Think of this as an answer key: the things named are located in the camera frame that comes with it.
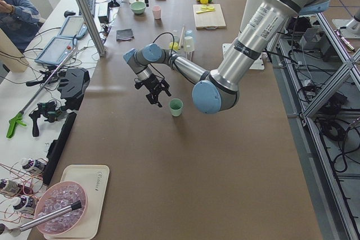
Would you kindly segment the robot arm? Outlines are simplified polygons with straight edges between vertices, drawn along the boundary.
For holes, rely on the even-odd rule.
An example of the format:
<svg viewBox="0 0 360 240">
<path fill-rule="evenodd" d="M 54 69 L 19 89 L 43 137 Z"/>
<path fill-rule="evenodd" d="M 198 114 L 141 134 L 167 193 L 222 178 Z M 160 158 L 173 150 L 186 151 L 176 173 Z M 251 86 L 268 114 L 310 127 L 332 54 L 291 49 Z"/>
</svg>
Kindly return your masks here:
<svg viewBox="0 0 360 240">
<path fill-rule="evenodd" d="M 131 49 L 123 59 L 137 75 L 137 88 L 149 90 L 148 100 L 157 102 L 160 82 L 150 64 L 166 64 L 194 84 L 192 100 L 204 114 L 232 108 L 240 98 L 239 82 L 289 18 L 311 15 L 328 9 L 330 0 L 263 0 L 253 16 L 231 43 L 217 69 L 207 71 L 171 49 L 155 43 Z"/>
</svg>

